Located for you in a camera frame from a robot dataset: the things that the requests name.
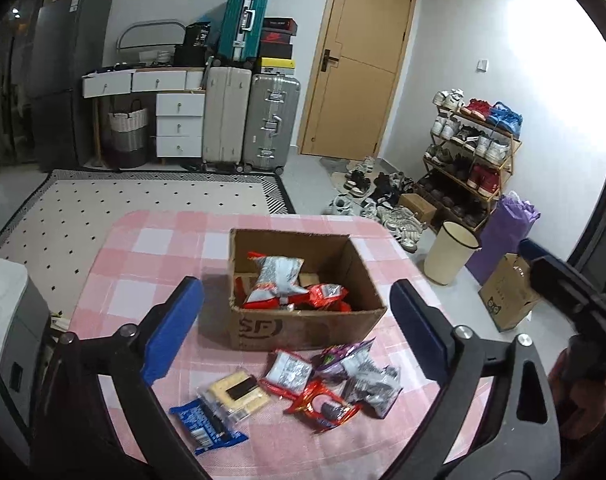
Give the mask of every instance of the metal screw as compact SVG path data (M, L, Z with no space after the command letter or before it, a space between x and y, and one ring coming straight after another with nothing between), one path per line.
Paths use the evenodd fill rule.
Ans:
M69 345L74 341L76 334L74 332L65 332L61 337L59 337L59 343L63 345Z
M119 329L119 335L123 337L132 337L137 333L137 328L138 327L134 323L125 324Z
M459 339L471 339L474 335L472 329L465 325L459 325L458 327L456 327L454 329L454 333Z
M518 337L516 339L523 346L532 346L532 344L534 343L532 341L532 338L527 334L518 334Z

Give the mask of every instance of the laundry basket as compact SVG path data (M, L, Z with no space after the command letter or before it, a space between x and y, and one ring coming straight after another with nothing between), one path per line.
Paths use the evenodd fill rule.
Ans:
M449 285L470 256L479 250L481 240L473 232L455 222L443 222L425 258L423 271L430 280Z
M135 103L139 110L134 110ZM140 99L132 101L127 113L110 113L114 163L119 168L138 168L148 160L148 109Z

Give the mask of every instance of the cardboard box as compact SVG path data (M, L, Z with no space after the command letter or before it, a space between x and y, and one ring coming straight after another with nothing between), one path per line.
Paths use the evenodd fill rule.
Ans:
M529 266L517 254L506 254L479 292L500 332L516 328L540 299L529 287Z
M229 244L229 334L232 348L270 351L305 350L360 342L385 314L365 263L346 235L316 235L262 230L232 230ZM306 283L345 286L353 312L251 310L241 308L235 280L258 275L250 251L270 256L303 258L301 276Z
M398 205L408 208L424 224L430 224L437 211L435 206L416 193L401 195Z

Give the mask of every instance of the gray suitcase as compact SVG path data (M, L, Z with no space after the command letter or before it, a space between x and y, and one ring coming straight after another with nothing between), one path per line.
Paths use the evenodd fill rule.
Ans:
M241 150L251 76L250 70L241 68L209 69L203 118L203 162L237 164L237 171L243 171Z
M301 83L292 77L253 76L243 143L244 171L283 173L300 94Z

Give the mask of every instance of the red shoe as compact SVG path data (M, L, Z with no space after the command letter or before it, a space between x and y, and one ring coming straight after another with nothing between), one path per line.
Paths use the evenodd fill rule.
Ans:
M493 197L500 187L500 177L496 170L488 170L483 168L485 178L478 188L478 192L486 198Z
M461 108L461 112L465 115L471 115L481 121L486 120L487 116L490 114L490 108L492 105L487 101L479 101L478 99L471 99L467 106Z
M485 168L480 164L475 164L472 173L467 177L467 185L472 189L478 189L485 179Z

